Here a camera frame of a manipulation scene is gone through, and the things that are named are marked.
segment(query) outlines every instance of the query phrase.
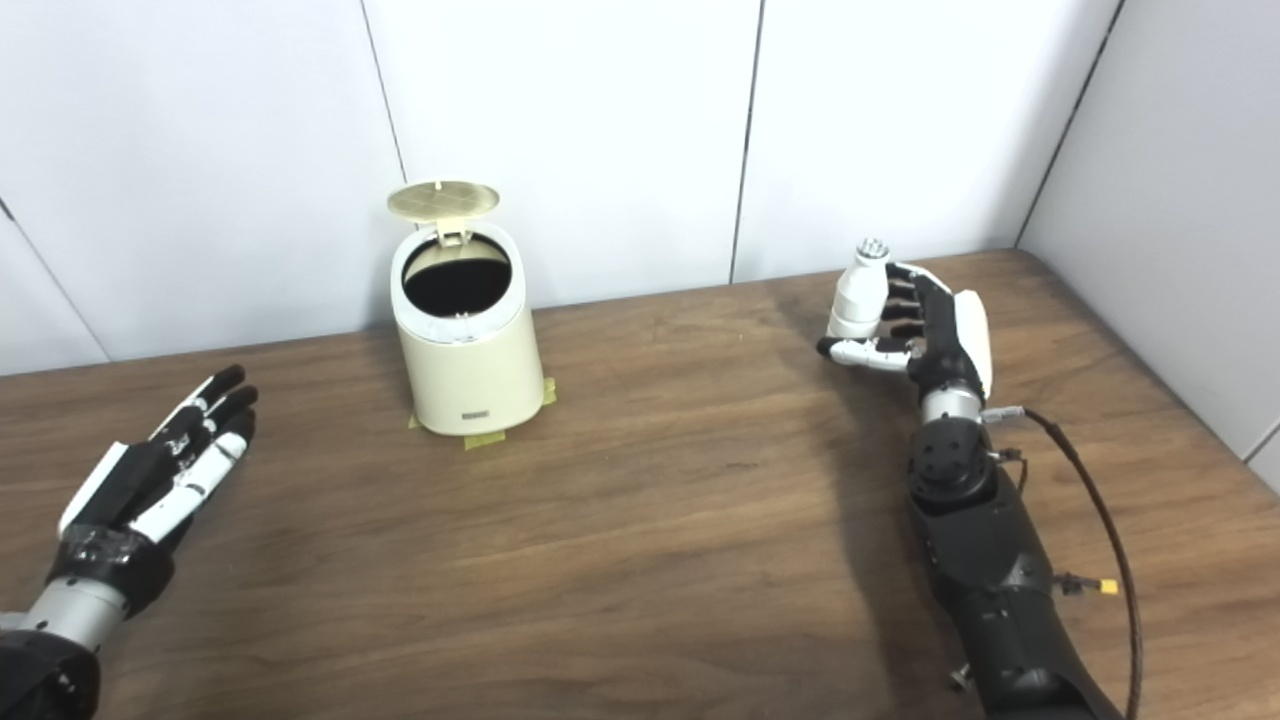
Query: cream trash can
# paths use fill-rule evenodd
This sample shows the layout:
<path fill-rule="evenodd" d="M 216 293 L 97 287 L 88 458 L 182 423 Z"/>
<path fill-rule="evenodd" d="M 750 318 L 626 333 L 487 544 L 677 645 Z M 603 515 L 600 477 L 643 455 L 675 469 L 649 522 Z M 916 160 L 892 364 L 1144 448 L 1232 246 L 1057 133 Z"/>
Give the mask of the cream trash can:
<path fill-rule="evenodd" d="M 392 310 L 413 413 L 444 436 L 504 430 L 543 406 L 525 266 L 511 236 L 476 219 L 497 205 L 493 188 L 457 181 L 387 199 L 392 213 L 421 225 L 392 260 Z"/>

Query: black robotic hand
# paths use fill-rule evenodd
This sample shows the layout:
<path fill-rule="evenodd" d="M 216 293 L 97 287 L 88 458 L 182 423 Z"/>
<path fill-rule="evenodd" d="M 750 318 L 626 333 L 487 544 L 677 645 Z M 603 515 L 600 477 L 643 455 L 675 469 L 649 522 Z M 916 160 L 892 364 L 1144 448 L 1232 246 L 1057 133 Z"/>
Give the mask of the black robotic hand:
<path fill-rule="evenodd" d="M 840 281 L 828 334 L 818 351 L 831 360 L 906 373 L 919 387 L 908 512 L 969 660 L 956 678 L 992 720 L 1119 720 L 1059 619 L 1053 568 L 984 429 L 1002 411 L 986 410 L 992 369 L 978 295 L 952 293 L 867 241 Z"/>
<path fill-rule="evenodd" d="M 114 443 L 63 511 L 44 593 L 0 635 L 0 720 L 91 717 L 97 651 L 160 597 L 193 514 L 253 438 L 257 389 L 216 373 L 142 442 Z"/>

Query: table surface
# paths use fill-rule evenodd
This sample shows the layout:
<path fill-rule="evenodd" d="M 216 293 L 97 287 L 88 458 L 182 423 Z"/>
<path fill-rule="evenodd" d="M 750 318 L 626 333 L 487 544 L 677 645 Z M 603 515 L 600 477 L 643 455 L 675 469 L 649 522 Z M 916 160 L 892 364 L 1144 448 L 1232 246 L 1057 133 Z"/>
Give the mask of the table surface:
<path fill-rule="evenodd" d="M 1280 502 L 1036 259 L 925 263 L 991 315 L 993 404 L 1057 420 L 1098 478 L 1146 620 L 1144 715 L 1280 716 Z M 975 719 L 902 506 L 914 388 L 814 351 L 833 274 L 540 311 L 559 402 L 463 451 L 408 429 L 394 332 L 0 379 L 0 606 L 113 439 L 223 364 L 259 436 L 104 648 L 101 717 Z M 1114 575 L 1030 425 L 1056 568 Z M 1059 601 L 1117 705 L 1124 602 Z"/>

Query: white wall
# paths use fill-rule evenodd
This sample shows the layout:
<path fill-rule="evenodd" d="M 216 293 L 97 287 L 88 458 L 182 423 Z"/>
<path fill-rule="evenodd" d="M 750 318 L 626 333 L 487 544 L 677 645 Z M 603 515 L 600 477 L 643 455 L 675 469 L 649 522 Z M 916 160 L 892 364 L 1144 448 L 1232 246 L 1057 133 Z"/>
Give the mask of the white wall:
<path fill-rule="evenodd" d="M 563 305 L 728 279 L 759 5 L 374 0 L 410 179 L 503 196 L 492 218 Z"/>
<path fill-rule="evenodd" d="M 1249 460 L 1253 469 L 1271 489 L 1280 492 L 1280 439 L 1272 437 L 1258 450 L 1257 455 Z"/>
<path fill-rule="evenodd" d="M 358 3 L 4 3 L 0 68 L 0 197 L 110 357 L 389 315 Z"/>
<path fill-rule="evenodd" d="M 1114 10 L 768 3 L 735 278 L 1012 246 Z"/>
<path fill-rule="evenodd" d="M 1021 245 L 1242 457 L 1280 418 L 1277 27 L 1129 0 Z"/>
<path fill-rule="evenodd" d="M 1007 245 L 1112 5 L 769 4 L 737 277 Z M 503 193 L 538 306 L 728 281 L 759 3 L 365 9 L 0 4 L 0 197 L 52 273 L 6 266 L 0 372 L 385 322 L 402 163 Z"/>
<path fill-rule="evenodd" d="M 0 213 L 0 375 L 105 361 L 18 225 Z"/>

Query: black cable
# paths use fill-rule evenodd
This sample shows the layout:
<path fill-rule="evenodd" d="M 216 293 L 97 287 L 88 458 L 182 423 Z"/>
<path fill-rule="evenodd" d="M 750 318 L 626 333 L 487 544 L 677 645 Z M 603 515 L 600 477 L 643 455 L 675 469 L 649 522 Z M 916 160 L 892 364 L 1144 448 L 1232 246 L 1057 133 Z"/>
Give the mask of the black cable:
<path fill-rule="evenodd" d="M 1079 473 L 1080 482 L 1084 483 L 1084 489 L 1088 491 L 1089 500 L 1093 501 L 1093 507 L 1097 509 L 1098 518 L 1102 519 L 1102 527 L 1107 530 L 1111 550 L 1115 551 L 1116 565 L 1120 566 L 1120 582 L 1124 584 L 1124 600 L 1129 610 L 1129 705 L 1125 708 L 1125 719 L 1138 720 L 1138 702 L 1142 698 L 1142 620 L 1138 618 L 1138 591 L 1133 584 L 1133 570 L 1129 569 L 1129 556 L 1124 551 L 1124 542 L 1120 539 L 1120 532 L 1116 530 L 1111 511 L 1107 510 L 1107 503 L 1102 500 L 1102 493 L 1098 492 L 1097 483 L 1093 482 L 1093 475 L 1089 475 L 1084 468 L 1080 455 L 1075 452 L 1075 447 L 1062 428 L 1029 407 L 1024 407 L 1023 413 L 1044 428 L 1048 437 L 1053 439 L 1062 455 Z"/>
<path fill-rule="evenodd" d="M 1018 461 L 1023 464 L 1023 470 L 1018 473 L 1018 495 L 1023 495 L 1027 488 L 1027 459 L 1019 457 Z"/>

